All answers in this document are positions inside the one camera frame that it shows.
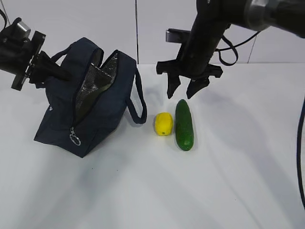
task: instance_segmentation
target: cucumber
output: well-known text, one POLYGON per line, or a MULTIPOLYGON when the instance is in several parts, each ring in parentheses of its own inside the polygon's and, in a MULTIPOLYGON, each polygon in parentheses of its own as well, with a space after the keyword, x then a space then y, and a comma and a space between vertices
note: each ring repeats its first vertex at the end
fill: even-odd
POLYGON ((176 142, 180 149, 189 151, 194 145, 192 115, 187 102, 182 99, 176 107, 176 142))

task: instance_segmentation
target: navy blue bag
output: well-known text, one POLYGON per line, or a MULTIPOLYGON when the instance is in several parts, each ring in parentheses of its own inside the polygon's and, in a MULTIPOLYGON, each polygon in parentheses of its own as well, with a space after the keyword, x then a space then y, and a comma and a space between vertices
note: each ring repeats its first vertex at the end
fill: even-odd
POLYGON ((84 157, 117 128, 126 107, 135 123, 146 122, 136 61, 116 50, 100 67, 103 54, 97 45, 82 38, 52 57, 56 62, 66 55, 61 67, 73 78, 65 82, 50 77, 44 83, 50 106, 35 141, 84 157), (143 107, 141 117, 130 99, 134 78, 143 107))

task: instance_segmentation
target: lemon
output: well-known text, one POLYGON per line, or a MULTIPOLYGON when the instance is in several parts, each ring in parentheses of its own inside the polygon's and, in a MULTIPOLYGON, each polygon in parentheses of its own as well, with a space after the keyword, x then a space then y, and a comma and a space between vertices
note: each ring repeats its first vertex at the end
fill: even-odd
POLYGON ((160 113, 156 116, 154 123, 155 131, 160 136, 167 136, 172 133, 173 118, 170 113, 160 113))

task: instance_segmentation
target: bag handle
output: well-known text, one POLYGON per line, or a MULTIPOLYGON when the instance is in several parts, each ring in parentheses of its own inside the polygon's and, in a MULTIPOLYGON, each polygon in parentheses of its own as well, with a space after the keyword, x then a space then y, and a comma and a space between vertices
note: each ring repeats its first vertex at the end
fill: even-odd
POLYGON ((146 120, 147 120, 147 106, 146 106, 146 103, 144 101, 141 76, 140 76, 140 73, 139 73, 138 69, 135 72, 135 85, 137 87, 139 98, 140 98, 140 101, 141 101, 142 107, 143 107, 143 111, 142 111, 141 117, 138 116, 138 114, 137 114, 137 112, 136 112, 136 110, 134 108, 134 105, 133 105, 133 103, 132 103, 130 98, 128 98, 126 100, 126 103, 127 103, 127 107, 129 109, 129 112, 130 112, 130 115, 132 116, 133 121, 136 124, 144 124, 144 123, 146 123, 146 120))
POLYGON ((54 62, 57 62, 62 56, 67 55, 68 52, 70 51, 70 49, 71 49, 71 45, 68 48, 66 48, 65 50, 52 56, 51 60, 54 62))

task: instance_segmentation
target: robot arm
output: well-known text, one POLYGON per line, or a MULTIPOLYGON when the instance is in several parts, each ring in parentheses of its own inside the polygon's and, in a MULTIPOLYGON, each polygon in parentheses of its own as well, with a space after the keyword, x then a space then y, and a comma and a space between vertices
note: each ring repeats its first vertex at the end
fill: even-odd
POLYGON ((209 85, 210 75, 221 76, 222 69, 209 61, 231 24, 255 31, 275 26, 305 38, 303 0, 197 0, 197 11, 191 31, 167 31, 168 42, 182 44, 176 60, 157 64, 158 74, 168 74, 169 98, 180 75, 191 79, 188 98, 209 85))
POLYGON ((71 78, 44 51, 40 52, 46 35, 35 31, 30 40, 31 30, 21 18, 6 27, 5 14, 2 11, 0 14, 5 20, 4 29, 0 32, 0 69, 16 75, 13 89, 20 91, 27 78, 30 83, 41 86, 49 76, 65 81, 71 78))

